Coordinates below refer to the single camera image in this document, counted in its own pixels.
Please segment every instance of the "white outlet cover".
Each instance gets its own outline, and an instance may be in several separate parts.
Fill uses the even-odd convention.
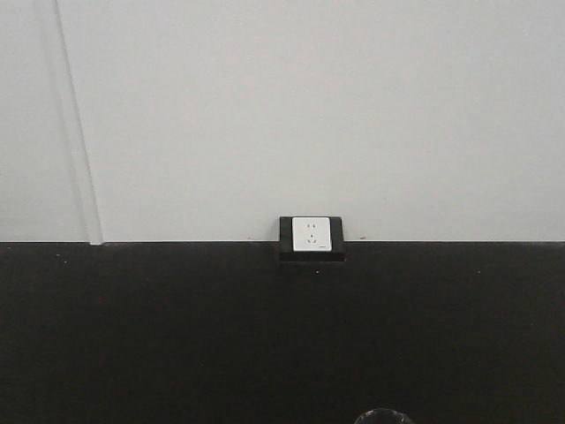
[[[292,249],[295,252],[331,252],[329,218],[297,216],[292,218]]]

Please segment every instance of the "black surface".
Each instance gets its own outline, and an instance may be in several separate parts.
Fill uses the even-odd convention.
[[[279,218],[279,259],[281,261],[343,261],[345,245],[343,243],[342,218],[329,217],[329,231],[332,250],[329,252],[295,252],[292,237],[292,216]]]
[[[0,245],[2,422],[557,423],[565,246]]]

